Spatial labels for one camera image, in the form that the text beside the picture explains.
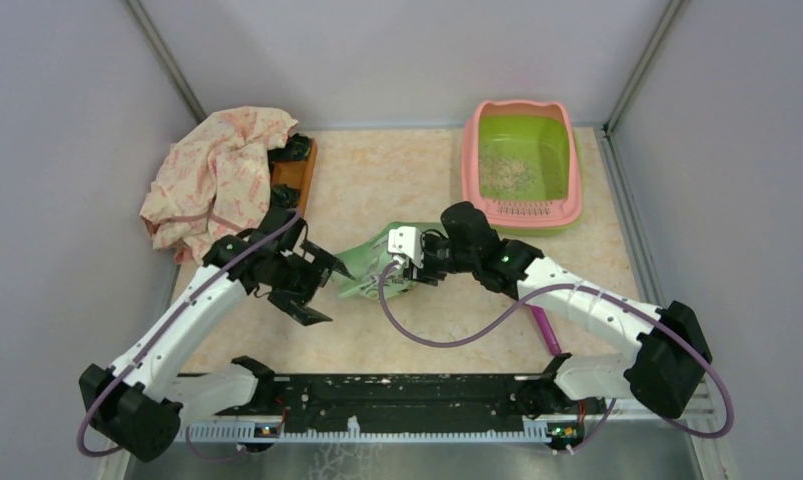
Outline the magenta plastic litter scoop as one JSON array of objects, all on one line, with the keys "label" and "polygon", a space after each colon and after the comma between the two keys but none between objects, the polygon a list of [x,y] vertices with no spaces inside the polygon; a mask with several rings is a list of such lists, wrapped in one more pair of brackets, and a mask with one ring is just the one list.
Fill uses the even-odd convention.
[{"label": "magenta plastic litter scoop", "polygon": [[530,310],[549,353],[553,356],[560,355],[562,348],[546,312],[542,308],[535,306],[532,306]]}]

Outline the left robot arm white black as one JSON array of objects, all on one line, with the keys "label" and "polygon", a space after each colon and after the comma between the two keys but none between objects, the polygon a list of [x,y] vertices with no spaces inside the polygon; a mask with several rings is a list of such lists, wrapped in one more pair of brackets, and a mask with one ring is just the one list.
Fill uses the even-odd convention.
[{"label": "left robot arm white black", "polygon": [[199,376],[181,369],[213,328],[258,288],[303,326],[328,321],[309,303],[331,275],[351,274],[344,262],[302,236],[296,209],[273,206],[259,225],[216,240],[194,277],[156,323],[109,366],[79,378],[86,413],[76,434],[90,458],[125,450],[141,461],[162,455],[197,421],[234,408],[269,411],[275,373],[247,356]]}]

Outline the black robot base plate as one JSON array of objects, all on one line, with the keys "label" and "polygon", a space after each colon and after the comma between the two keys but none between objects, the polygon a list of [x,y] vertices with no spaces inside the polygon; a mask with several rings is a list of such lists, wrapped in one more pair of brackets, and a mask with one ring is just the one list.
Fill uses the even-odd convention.
[{"label": "black robot base plate", "polygon": [[526,420],[601,414],[537,374],[293,374],[261,384],[229,415],[284,416],[287,433],[336,433],[356,418],[368,434],[516,433]]}]

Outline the green cat litter bag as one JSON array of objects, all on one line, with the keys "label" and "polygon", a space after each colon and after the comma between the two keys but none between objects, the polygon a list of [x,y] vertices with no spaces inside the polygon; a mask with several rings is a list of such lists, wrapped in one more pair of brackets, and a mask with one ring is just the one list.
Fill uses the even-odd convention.
[{"label": "green cat litter bag", "polygon": [[340,299],[352,297],[363,297],[375,301],[379,299],[379,276],[393,260],[392,255],[387,252],[389,231],[403,226],[415,227],[422,232],[435,230],[442,234],[445,233],[439,223],[391,222],[364,243],[335,253],[335,256],[342,261],[349,272],[349,276],[334,273],[330,278],[338,289]]}]

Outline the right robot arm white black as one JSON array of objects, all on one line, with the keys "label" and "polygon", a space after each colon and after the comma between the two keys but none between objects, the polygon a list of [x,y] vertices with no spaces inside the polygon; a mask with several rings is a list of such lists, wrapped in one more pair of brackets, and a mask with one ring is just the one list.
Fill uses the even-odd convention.
[{"label": "right robot arm white black", "polygon": [[585,398],[633,398],[661,417],[683,414],[712,361],[691,307],[656,306],[604,289],[539,248],[500,237],[469,202],[450,206],[440,220],[440,230],[402,226],[390,234],[387,250],[405,277],[436,285],[468,273],[486,290],[561,315],[614,348],[553,361],[540,385],[546,408],[565,412]]}]

